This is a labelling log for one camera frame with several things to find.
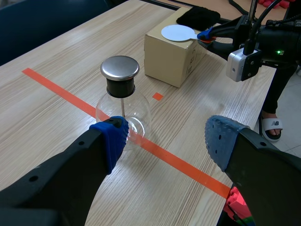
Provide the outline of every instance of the silver metal lid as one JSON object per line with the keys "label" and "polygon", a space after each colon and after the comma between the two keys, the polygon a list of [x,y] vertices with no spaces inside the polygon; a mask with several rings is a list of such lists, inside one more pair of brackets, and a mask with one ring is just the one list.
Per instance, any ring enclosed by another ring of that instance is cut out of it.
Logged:
{"label": "silver metal lid", "polygon": [[126,81],[138,74],[139,64],[128,56],[112,56],[103,61],[100,71],[109,80]]}

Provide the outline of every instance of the white sandal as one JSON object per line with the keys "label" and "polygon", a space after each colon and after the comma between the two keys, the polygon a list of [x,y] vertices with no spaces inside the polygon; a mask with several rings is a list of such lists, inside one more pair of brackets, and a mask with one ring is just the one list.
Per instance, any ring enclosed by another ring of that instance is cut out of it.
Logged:
{"label": "white sandal", "polygon": [[272,135],[268,132],[271,129],[283,129],[280,119],[263,119],[260,115],[259,133],[270,142],[277,142],[281,137],[281,131],[278,135]]}

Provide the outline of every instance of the floor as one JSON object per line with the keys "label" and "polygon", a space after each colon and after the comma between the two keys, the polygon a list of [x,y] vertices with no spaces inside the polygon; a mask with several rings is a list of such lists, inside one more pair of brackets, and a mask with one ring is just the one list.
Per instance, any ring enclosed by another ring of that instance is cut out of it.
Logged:
{"label": "floor", "polygon": [[284,89],[277,109],[284,129],[281,139],[273,143],[280,151],[301,158],[301,76],[294,74]]}

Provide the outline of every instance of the black bottle neck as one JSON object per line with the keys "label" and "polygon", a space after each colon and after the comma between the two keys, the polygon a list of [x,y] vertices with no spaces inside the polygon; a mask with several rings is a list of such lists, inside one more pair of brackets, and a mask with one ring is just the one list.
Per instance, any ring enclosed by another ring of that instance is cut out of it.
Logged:
{"label": "black bottle neck", "polygon": [[107,79],[107,92],[115,98],[126,98],[135,91],[134,79],[125,81],[113,81]]}

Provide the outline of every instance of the green indicator light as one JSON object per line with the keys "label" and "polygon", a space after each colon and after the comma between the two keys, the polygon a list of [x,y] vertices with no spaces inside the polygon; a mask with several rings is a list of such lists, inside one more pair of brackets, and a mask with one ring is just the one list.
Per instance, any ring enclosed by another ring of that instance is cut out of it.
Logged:
{"label": "green indicator light", "polygon": [[283,54],[284,54],[284,51],[283,51],[283,50],[278,50],[278,51],[276,51],[276,53],[277,53],[278,55],[283,55]]}

